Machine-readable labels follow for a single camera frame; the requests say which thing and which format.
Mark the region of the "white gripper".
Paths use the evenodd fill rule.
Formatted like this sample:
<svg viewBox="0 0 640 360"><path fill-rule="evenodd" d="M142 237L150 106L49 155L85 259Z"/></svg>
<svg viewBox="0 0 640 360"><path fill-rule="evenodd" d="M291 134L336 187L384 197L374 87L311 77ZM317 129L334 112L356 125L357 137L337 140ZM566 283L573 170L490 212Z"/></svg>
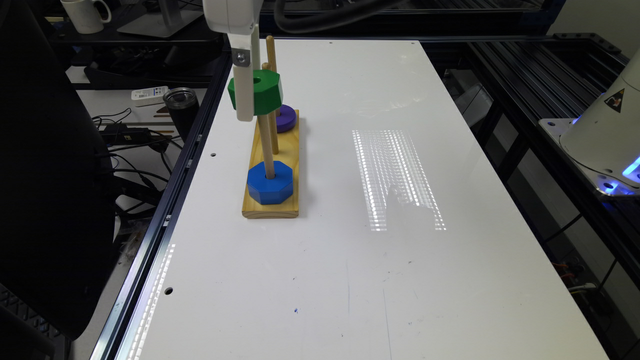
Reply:
<svg viewBox="0 0 640 360"><path fill-rule="evenodd" d="M261 69L259 14L263 0L203 0L208 27L228 34L237 119L254 117L253 70Z"/></svg>

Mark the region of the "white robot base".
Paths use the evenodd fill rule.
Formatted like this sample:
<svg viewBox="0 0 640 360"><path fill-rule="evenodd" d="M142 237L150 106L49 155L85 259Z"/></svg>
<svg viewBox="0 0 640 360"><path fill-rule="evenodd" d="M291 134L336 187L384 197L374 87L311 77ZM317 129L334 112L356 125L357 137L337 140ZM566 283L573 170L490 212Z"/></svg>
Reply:
<svg viewBox="0 0 640 360"><path fill-rule="evenodd" d="M577 118L538 125L606 197L639 195L639 55Z"/></svg>

